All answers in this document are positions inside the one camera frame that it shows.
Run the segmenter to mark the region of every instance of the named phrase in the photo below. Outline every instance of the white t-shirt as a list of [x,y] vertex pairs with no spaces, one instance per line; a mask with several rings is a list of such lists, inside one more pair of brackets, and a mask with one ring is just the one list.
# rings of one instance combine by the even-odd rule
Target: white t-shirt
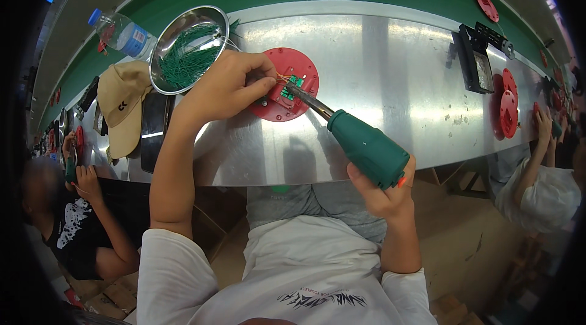
[[525,158],[517,167],[494,199],[494,206],[527,231],[549,233],[572,219],[580,205],[580,188],[572,176],[574,170],[539,166],[535,183],[525,189],[519,207],[513,201],[513,191],[528,162]]
[[242,282],[218,292],[203,251],[164,229],[143,235],[139,325],[436,324],[423,269],[380,277],[380,247],[338,219],[299,216],[248,234]]

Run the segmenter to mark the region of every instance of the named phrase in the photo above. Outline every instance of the white shirt sleeve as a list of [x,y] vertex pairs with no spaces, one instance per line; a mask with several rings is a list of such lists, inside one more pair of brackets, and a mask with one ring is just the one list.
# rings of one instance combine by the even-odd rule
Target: white shirt sleeve
[[381,285],[406,325],[437,324],[429,312],[423,268],[413,274],[386,272]]
[[139,324],[185,325],[216,292],[216,276],[194,241],[166,229],[145,231],[138,270]]

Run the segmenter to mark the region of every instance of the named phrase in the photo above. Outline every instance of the plastic water bottle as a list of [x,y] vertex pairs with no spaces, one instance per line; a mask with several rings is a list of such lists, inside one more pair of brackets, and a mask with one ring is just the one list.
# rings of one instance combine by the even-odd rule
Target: plastic water bottle
[[140,61],[149,61],[157,38],[121,13],[103,13],[95,9],[89,25],[109,47]]

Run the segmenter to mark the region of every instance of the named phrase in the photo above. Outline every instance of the blue bottle cap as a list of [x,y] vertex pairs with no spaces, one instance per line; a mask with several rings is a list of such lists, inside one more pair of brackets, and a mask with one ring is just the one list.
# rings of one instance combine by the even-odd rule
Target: blue bottle cap
[[100,9],[95,9],[94,12],[92,13],[92,15],[90,16],[90,19],[87,21],[87,23],[89,23],[89,25],[93,26],[96,21],[98,21],[99,17],[102,15],[102,11],[100,11]]

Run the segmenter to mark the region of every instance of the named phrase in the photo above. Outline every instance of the bottle label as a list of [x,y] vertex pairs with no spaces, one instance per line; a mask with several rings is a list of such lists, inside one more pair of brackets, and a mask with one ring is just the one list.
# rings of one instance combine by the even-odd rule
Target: bottle label
[[134,24],[132,29],[132,36],[128,39],[126,44],[120,50],[124,54],[128,54],[131,57],[136,57],[143,50],[146,44],[147,32],[137,24]]

